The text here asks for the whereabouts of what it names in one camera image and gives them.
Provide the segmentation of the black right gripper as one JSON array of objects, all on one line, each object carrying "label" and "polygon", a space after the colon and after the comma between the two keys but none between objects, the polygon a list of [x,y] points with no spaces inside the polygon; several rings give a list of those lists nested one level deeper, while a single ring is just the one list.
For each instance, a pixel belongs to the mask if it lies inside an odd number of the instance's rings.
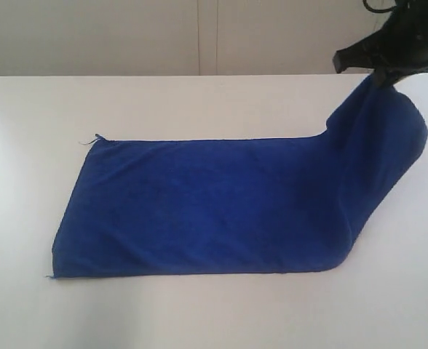
[{"label": "black right gripper", "polygon": [[366,9],[389,17],[374,35],[335,52],[336,73],[348,68],[374,69],[373,84],[385,88],[428,68],[428,1],[396,1],[380,8],[367,3]]}]

